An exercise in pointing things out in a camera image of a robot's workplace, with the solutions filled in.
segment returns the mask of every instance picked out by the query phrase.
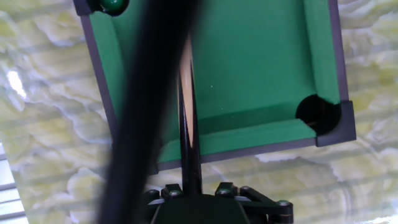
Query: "pool table frame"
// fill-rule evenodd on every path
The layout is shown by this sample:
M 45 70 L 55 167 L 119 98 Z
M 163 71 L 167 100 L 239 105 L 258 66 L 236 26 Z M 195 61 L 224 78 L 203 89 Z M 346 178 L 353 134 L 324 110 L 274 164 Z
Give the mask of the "pool table frame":
M 96 79 L 99 86 L 99 91 L 103 100 L 105 112 L 108 118 L 109 128 L 111 135 L 114 138 L 115 133 L 118 129 L 116 114 L 112 106 L 111 97 L 108 91 L 108 86 L 105 79 L 103 66 L 100 60 L 100 54 L 97 49 L 93 28 L 91 26 L 90 14 L 96 9 L 94 0 L 74 0 L 77 14 L 81 17 L 81 23 L 83 25 L 88 50 L 90 52 L 91 61 L 95 71 Z M 337 127 L 331 132 L 315 138 L 301 139 L 297 141 L 282 142 L 278 144 L 269 144 L 265 146 L 256 146 L 246 149 L 239 149 L 228 152 L 221 152 L 201 157 L 202 163 L 222 161 L 226 159 L 233 159 L 237 157 L 252 156 L 257 154 L 263 154 L 267 152 L 283 151 L 287 149 L 295 149 L 300 147 L 308 146 L 329 146 L 332 144 L 343 143 L 347 141 L 356 140 L 355 120 L 354 120 L 354 109 L 353 103 L 348 97 L 348 85 L 346 79 L 346 68 L 345 58 L 343 52 L 343 44 L 341 39 L 341 27 L 340 18 L 338 12 L 337 0 L 328 0 L 328 7 L 330 11 L 331 29 L 333 35 L 333 47 L 335 51 L 336 60 L 336 71 L 337 80 L 340 93 L 340 105 L 341 105 L 341 119 Z M 171 162 L 158 163 L 157 167 L 154 168 L 153 173 L 158 173 L 160 170 L 174 169 L 181 166 L 180 160 Z

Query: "marble pattern surface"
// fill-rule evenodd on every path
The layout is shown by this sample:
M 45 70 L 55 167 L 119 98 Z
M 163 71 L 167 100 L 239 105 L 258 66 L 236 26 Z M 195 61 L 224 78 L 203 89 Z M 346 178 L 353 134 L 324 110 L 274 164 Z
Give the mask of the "marble pattern surface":
M 398 0 L 339 0 L 358 140 L 203 165 L 295 223 L 398 223 Z M 72 0 L 0 1 L 0 141 L 30 224 L 91 223 L 111 142 Z M 148 187 L 180 183 L 180 169 Z

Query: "black corner pocket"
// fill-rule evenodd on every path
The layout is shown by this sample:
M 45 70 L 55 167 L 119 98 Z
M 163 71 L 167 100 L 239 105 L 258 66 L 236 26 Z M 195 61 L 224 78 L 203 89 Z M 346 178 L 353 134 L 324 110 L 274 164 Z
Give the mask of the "black corner pocket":
M 321 136 L 337 127 L 341 118 L 341 106 L 329 103 L 318 95 L 311 95 L 298 105 L 296 118 L 312 128 L 317 136 Z
M 79 16 L 103 12 L 110 16 L 121 15 L 129 6 L 130 0 L 73 0 Z

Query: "cue stick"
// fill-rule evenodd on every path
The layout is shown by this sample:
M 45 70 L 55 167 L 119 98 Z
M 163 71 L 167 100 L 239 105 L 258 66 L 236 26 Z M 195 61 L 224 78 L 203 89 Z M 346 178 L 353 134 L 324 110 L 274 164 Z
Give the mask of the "cue stick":
M 182 188 L 184 195 L 202 194 L 192 46 L 189 36 L 182 53 L 177 86 Z
M 167 93 L 175 82 L 183 46 L 200 0 L 144 2 L 134 57 L 125 65 L 128 88 L 98 224 L 138 222 L 139 203 L 152 166 Z

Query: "green felt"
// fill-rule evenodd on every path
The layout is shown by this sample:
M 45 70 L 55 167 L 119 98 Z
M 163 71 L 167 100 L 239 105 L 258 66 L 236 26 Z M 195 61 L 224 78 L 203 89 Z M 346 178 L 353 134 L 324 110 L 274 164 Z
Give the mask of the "green felt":
M 116 67 L 131 63 L 141 6 L 132 0 L 118 17 L 90 16 L 116 114 L 126 75 Z M 295 119 L 299 103 L 313 94 L 340 102 L 328 1 L 208 0 L 205 6 L 192 34 L 201 153 L 314 138 Z M 175 101 L 170 107 L 160 162 L 180 158 Z

